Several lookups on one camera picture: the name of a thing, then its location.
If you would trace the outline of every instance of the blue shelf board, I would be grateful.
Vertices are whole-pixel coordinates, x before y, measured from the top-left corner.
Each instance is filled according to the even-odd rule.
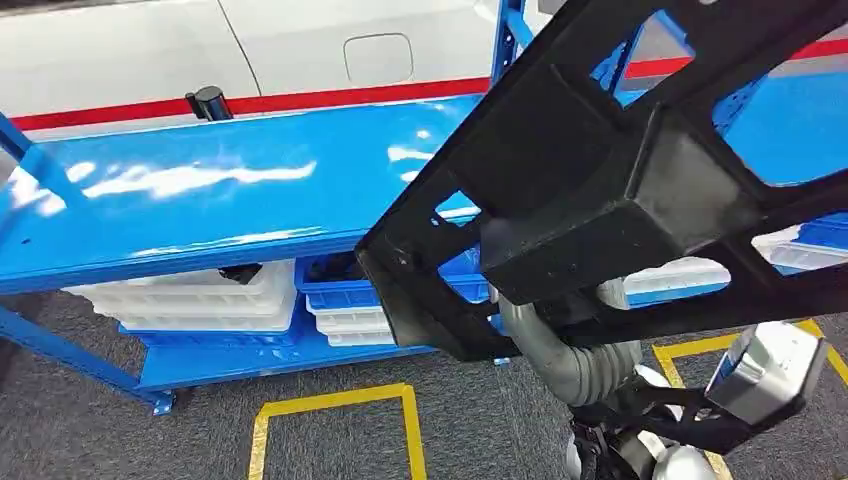
[[[136,388],[168,390],[435,351],[430,347],[394,345],[331,347],[327,337],[315,329],[314,319],[303,329],[297,344],[291,347],[148,348]]]
[[[0,190],[0,294],[351,250],[479,98],[35,144]]]

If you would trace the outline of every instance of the blue plastic crate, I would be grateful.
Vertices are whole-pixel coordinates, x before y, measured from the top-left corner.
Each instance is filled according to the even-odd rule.
[[[848,250],[848,213],[835,213],[805,223],[797,241]]]
[[[297,342],[303,325],[308,323],[307,316],[311,317],[312,314],[306,311],[306,296],[298,294],[292,312],[291,325],[285,331],[128,330],[122,326],[118,327],[118,331],[125,335],[137,337],[148,347],[287,347]]]
[[[327,257],[298,258],[295,263],[294,282],[297,290],[309,295],[314,309],[376,307],[380,305],[377,291],[368,280],[336,282],[310,282],[309,269]],[[473,248],[450,260],[439,268],[439,273],[454,290],[469,302],[489,299],[486,279],[480,273],[480,252]]]

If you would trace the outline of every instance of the black plastic frame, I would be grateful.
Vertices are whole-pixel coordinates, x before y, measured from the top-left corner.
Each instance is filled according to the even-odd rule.
[[[571,407],[571,411],[574,421],[583,427],[602,426],[613,435],[622,427],[649,430],[684,445],[724,455],[806,406],[819,381],[828,348],[830,344],[819,339],[810,373],[798,394],[756,425],[749,425],[710,402],[704,388],[656,387],[640,380],[633,382],[633,388],[620,388],[604,401]],[[647,414],[657,406],[668,405],[683,407],[680,420]],[[696,415],[704,409],[709,415],[696,421]]]
[[[622,108],[590,72],[660,9],[696,57]],[[466,302],[437,273],[477,243],[489,282],[574,345],[848,310],[848,266],[784,277],[751,246],[848,210],[848,171],[771,187],[712,122],[717,102],[847,20],[846,0],[569,0],[356,247],[398,344],[518,354],[487,321],[497,306]],[[481,209],[464,226],[435,213],[457,191]],[[626,311],[594,293],[686,255],[732,282]]]

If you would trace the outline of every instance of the yellow line marking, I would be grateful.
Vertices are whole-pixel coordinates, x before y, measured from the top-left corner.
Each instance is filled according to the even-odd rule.
[[[812,318],[798,322],[795,326],[811,335],[816,336],[817,338],[824,337],[824,333],[821,331],[821,328],[819,328]],[[652,345],[651,348],[653,349],[654,355],[657,357],[657,361],[659,362],[660,367],[662,367],[663,373],[665,373],[665,376],[671,386],[675,388],[683,388],[683,378],[680,376],[680,373],[677,371],[677,367],[674,365],[675,358],[714,352],[716,350],[726,350],[738,336],[738,333],[731,333],[728,335],[702,338],[700,340],[675,343],[672,345]],[[833,365],[833,368],[836,369],[836,373],[842,377],[842,381],[848,385],[848,365],[845,364],[845,360],[839,356],[839,352],[837,352],[832,345],[827,351],[827,359],[830,361],[830,364]],[[707,460],[709,460],[710,465],[713,466],[713,470],[716,472],[719,479],[733,479],[730,475],[730,470],[727,468],[727,464],[724,462],[721,455],[713,452],[705,453],[707,455]]]
[[[250,469],[248,480],[262,480],[265,469],[265,446],[268,443],[268,417],[257,415],[253,423],[253,443],[250,447]]]
[[[406,448],[409,450],[409,472],[413,479],[426,479],[424,468],[424,446],[421,444],[421,426],[418,425],[418,406],[415,390],[409,385],[401,393],[403,423],[406,425]]]
[[[803,330],[817,336],[823,337],[824,333],[821,331],[821,328],[813,321],[813,319],[804,320],[801,323],[797,324]],[[836,369],[836,373],[842,378],[842,381],[845,385],[848,385],[848,365],[845,364],[845,360],[839,356],[839,352],[833,348],[833,345],[827,350],[827,360],[833,365],[833,368]]]
[[[259,415],[274,417],[277,415],[288,415],[290,413],[308,412],[310,410],[322,410],[325,408],[341,407],[343,405],[355,405],[357,403],[375,402],[389,398],[400,397],[403,393],[403,383],[385,385],[382,387],[361,388],[347,392],[328,393],[314,397],[295,398],[282,402],[266,403],[259,410]]]
[[[265,447],[268,443],[269,418],[397,397],[400,397],[403,406],[403,423],[406,429],[409,471],[412,480],[426,480],[427,471],[424,466],[424,447],[421,443],[421,427],[418,424],[415,390],[411,385],[405,383],[266,403],[259,410],[253,424],[253,446],[251,447],[250,467],[247,473],[248,480],[262,480],[262,473],[265,469]]]

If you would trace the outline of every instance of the stacked white tray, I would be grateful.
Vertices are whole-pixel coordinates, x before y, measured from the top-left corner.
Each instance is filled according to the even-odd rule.
[[[65,291],[86,297],[95,312],[128,330],[282,332],[297,298],[293,260],[264,264],[246,285],[212,269]]]
[[[775,265],[815,270],[848,262],[848,250],[805,245],[792,242],[799,227],[754,239],[753,245],[765,259]],[[730,273],[712,260],[686,257],[659,268],[648,268],[624,280],[628,294],[658,292],[688,287],[727,283]],[[332,346],[393,344],[391,329],[380,307],[313,309],[307,299],[307,310],[315,315],[318,331],[327,336]]]

